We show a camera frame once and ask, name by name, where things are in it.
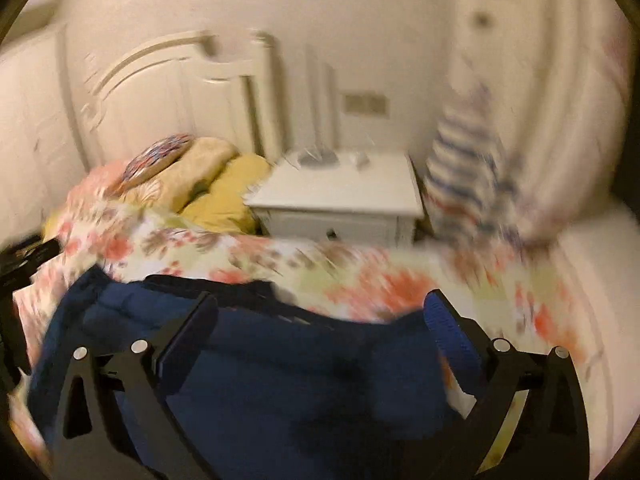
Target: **headboard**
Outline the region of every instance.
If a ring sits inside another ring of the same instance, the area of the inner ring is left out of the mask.
[[[253,32],[249,59],[216,62],[207,31],[142,44],[106,70],[82,108],[82,124],[102,162],[131,158],[163,137],[190,133],[229,140],[241,153],[274,162],[282,131],[270,37]]]

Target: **white furniture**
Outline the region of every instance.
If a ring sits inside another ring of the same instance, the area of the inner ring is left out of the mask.
[[[358,170],[349,153],[338,156],[338,166],[321,169],[281,160],[245,203],[275,237],[410,246],[424,213],[409,158],[370,153]]]
[[[182,32],[142,44],[101,74],[82,124],[102,162],[131,158],[163,137],[190,133],[232,142],[270,162],[282,155],[271,38],[253,32],[247,55],[219,62],[215,37]]]

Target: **white nightstand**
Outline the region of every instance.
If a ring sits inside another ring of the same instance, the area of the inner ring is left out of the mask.
[[[271,236],[408,247],[424,216],[414,168],[404,153],[368,155],[360,170],[346,152],[322,169],[282,160],[245,203]]]

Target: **wall outlet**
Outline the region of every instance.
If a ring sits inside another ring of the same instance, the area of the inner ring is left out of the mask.
[[[389,117],[389,99],[375,92],[342,94],[343,110],[347,114]]]

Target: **bed sheet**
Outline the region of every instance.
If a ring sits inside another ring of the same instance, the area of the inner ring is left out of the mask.
[[[477,320],[491,338],[505,337],[520,350],[545,354],[556,345],[568,348],[588,412],[592,470],[610,458],[602,348],[575,284],[556,271],[548,251],[494,246],[471,252],[436,245],[384,250],[214,234],[169,212],[113,202],[67,211],[58,237],[63,253],[41,267],[32,286],[15,294],[32,361],[60,298],[96,263],[123,282],[150,274],[226,283],[268,280],[284,301],[326,316],[369,322],[387,322],[415,310],[430,290],[440,288],[462,316]],[[467,413],[472,399],[458,388],[444,361],[443,374],[450,403]],[[514,401],[485,466],[500,460],[525,398]],[[14,399],[13,414],[25,446],[40,456],[42,442],[20,396]]]

